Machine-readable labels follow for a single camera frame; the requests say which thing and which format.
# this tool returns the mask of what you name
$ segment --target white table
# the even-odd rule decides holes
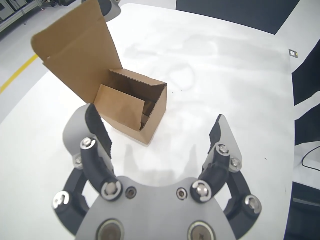
[[[222,113],[262,203],[243,239],[282,239],[294,160],[288,48],[246,26],[137,4],[108,26],[124,68],[168,83],[167,111],[149,146],[105,123],[115,173],[156,186],[197,177]],[[73,239],[50,204],[73,168],[62,131],[83,104],[49,72],[0,125],[1,239]],[[97,196],[89,185],[84,194],[90,205]],[[216,198],[224,208],[229,197],[224,187]]]

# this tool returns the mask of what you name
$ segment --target cardboard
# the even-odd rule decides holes
[[[148,144],[167,106],[167,84],[123,69],[97,0],[34,35],[43,64],[115,129]]]

